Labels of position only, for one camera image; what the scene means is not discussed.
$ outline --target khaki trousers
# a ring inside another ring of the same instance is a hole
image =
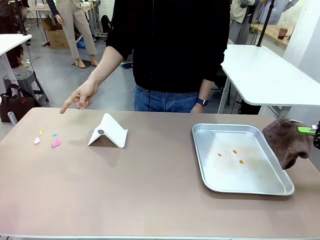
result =
[[[57,0],[56,5],[63,21],[62,28],[68,41],[72,57],[74,59],[79,58],[74,24],[83,36],[87,53],[89,55],[95,55],[97,53],[95,43],[85,13],[80,7],[79,0]]]

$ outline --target silver can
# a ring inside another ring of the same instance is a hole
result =
[[[15,125],[17,124],[18,120],[17,120],[14,112],[13,112],[13,111],[9,111],[9,112],[8,112],[8,117],[9,117],[12,125],[15,126]]]

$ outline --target black bag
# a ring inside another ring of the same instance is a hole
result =
[[[11,88],[18,91],[17,95],[12,96]],[[10,84],[6,93],[2,93],[0,96],[0,118],[3,123],[11,122],[8,117],[8,112],[13,112],[15,118],[19,121],[27,112],[29,112],[30,109],[34,107],[41,107],[29,92],[16,84]]]
[[[238,102],[238,101],[236,101],[236,102],[241,105],[241,107],[238,110],[239,114],[243,114],[243,115],[258,115],[259,111],[261,109],[261,106],[250,105],[250,104],[246,103],[243,100],[241,102]]]
[[[102,24],[102,29],[104,33],[108,34],[113,29],[112,23],[109,20],[107,15],[103,15],[101,17],[101,24]]]

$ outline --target hand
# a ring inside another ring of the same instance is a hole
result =
[[[75,103],[76,109],[85,109],[92,104],[92,97],[96,95],[98,85],[87,80],[75,90],[71,96],[64,102],[60,109],[60,114],[64,114],[68,107]]]
[[[203,114],[204,113],[204,106],[199,103],[196,103],[194,107],[191,109],[191,114]]]
[[[94,8],[94,3],[92,2],[92,0],[88,0],[88,2],[90,3],[90,9]]]
[[[62,21],[62,18],[60,17],[59,14],[55,15],[55,19],[58,21],[58,23],[59,23],[60,25],[63,25],[63,24],[64,24],[64,21]]]

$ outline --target black watch strap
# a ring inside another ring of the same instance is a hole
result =
[[[202,106],[207,106],[208,103],[209,103],[209,100],[202,100],[202,99],[198,98],[198,99],[196,100],[196,103],[197,103],[197,104],[201,104]]]

